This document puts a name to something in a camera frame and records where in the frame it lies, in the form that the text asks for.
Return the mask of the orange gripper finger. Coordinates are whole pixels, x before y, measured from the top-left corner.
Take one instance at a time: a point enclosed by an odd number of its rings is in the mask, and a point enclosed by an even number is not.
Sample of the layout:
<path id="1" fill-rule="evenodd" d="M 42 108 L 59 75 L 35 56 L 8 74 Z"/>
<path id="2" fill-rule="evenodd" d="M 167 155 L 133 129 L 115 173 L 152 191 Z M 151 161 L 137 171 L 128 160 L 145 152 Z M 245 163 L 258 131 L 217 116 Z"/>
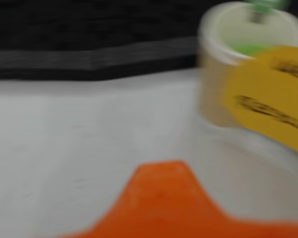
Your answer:
<path id="1" fill-rule="evenodd" d="M 225 214 L 182 161 L 139 166 L 107 214 L 75 238 L 298 238 L 298 224 Z"/>

